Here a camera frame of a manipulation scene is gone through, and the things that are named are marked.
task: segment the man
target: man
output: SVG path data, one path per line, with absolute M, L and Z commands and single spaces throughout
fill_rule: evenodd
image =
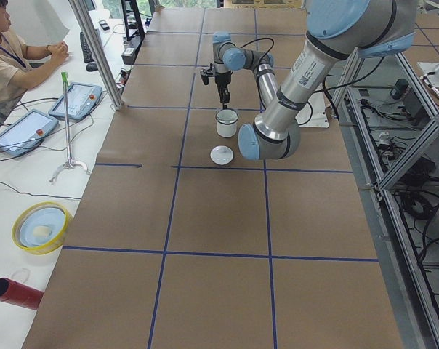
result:
M 10 29 L 8 0 L 0 0 L 0 116 L 8 116 L 11 109 L 28 89 L 44 82 L 68 56 L 64 41 L 44 47 L 28 46 Z M 32 69 L 28 60 L 50 60 Z

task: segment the lanyard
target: lanyard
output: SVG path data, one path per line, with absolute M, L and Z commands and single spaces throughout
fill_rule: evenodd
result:
M 14 54 L 12 54 L 11 52 L 9 52 L 8 50 L 6 50 L 5 48 L 3 48 L 2 46 L 0 46 L 0 50 L 3 51 L 4 53 L 6 53 L 7 55 L 9 55 L 12 59 L 14 59 L 16 62 L 18 62 L 19 64 L 21 64 L 21 66 L 23 68 L 25 67 L 25 63 L 23 62 L 23 60 L 21 60 L 19 58 L 19 56 L 16 55 L 16 52 L 13 50 L 13 48 L 11 47 L 11 45 L 9 44 L 8 39 L 5 37 L 5 35 L 3 35 L 2 33 L 0 33 L 1 37 L 3 38 L 3 40 L 5 40 L 9 46 L 9 48 L 11 48 L 11 50 L 14 52 Z

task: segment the red cup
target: red cup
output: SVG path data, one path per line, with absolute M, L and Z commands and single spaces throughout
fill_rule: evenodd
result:
M 8 278 L 0 278 L 0 302 L 37 310 L 44 293 Z

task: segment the person's arm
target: person's arm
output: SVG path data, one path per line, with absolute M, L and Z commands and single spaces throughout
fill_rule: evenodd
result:
M 55 69 L 64 63 L 68 56 L 68 48 L 63 45 L 55 45 L 55 47 L 49 47 L 49 49 L 52 57 L 48 62 L 32 71 L 18 70 L 9 82 L 22 89 L 33 89 L 47 80 Z
M 68 45 L 66 45 L 64 41 L 61 41 L 56 45 L 46 46 L 23 45 L 23 56 L 26 60 L 41 60 L 42 58 L 50 56 L 53 50 L 59 49 L 60 47 L 65 47 L 66 51 L 68 51 Z

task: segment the tablet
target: tablet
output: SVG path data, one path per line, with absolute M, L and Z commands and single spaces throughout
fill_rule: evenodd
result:
M 0 151 L 13 156 L 27 153 L 57 125 L 56 118 L 33 109 L 0 133 Z
M 68 115 L 70 120 L 80 121 L 89 115 L 100 100 L 102 87 L 73 82 L 68 87 Z M 49 115 L 65 118 L 64 95 L 52 106 Z

